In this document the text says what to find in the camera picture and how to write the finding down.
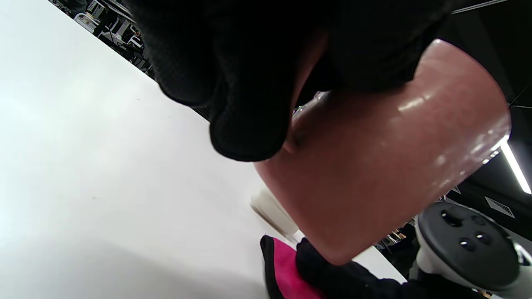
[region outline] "fluorescent light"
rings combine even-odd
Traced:
[[[497,142],[497,144],[495,144],[495,145],[492,147],[492,151],[497,150],[499,147],[501,147],[501,145],[502,145],[503,143],[507,143],[507,142],[508,142],[508,139],[510,139],[510,135],[508,135],[508,134],[504,135],[504,137],[503,137],[499,142]]]
[[[510,149],[510,146],[506,140],[501,144],[501,149],[506,157],[506,161],[508,161],[508,164],[513,171],[513,175],[516,177],[519,185],[521,185],[521,189],[523,189],[525,193],[532,194],[532,190],[530,190],[530,187],[528,186],[525,175],[523,175],[521,168],[519,168],[516,157],[513,155],[512,149]]]

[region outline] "air vent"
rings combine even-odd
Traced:
[[[486,201],[488,202],[489,206],[493,209],[493,210],[497,210],[507,216],[510,216],[512,218],[516,218],[513,213],[512,213],[512,210],[510,210],[510,207],[508,207],[507,205],[503,205],[502,203],[498,202],[498,201],[494,201],[493,199],[489,198],[489,197],[486,197],[484,196],[484,198],[486,199]]]

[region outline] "pink cloth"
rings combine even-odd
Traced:
[[[323,299],[320,292],[301,278],[296,268],[296,252],[290,246],[273,238],[275,279],[285,299]]]

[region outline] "white tabletop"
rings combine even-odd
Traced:
[[[48,1],[0,28],[0,297],[267,298],[252,165]]]

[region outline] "black glove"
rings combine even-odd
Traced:
[[[470,288],[440,275],[425,274],[421,281],[409,280],[401,285],[393,279],[378,279],[356,262],[333,265],[306,238],[297,245],[296,267],[301,277],[327,299],[483,298]]]
[[[317,29],[328,52],[298,103],[318,91],[379,91],[412,79],[450,13],[448,0],[127,0],[162,90],[209,106],[214,148],[240,161],[276,154],[285,141],[296,63]]]

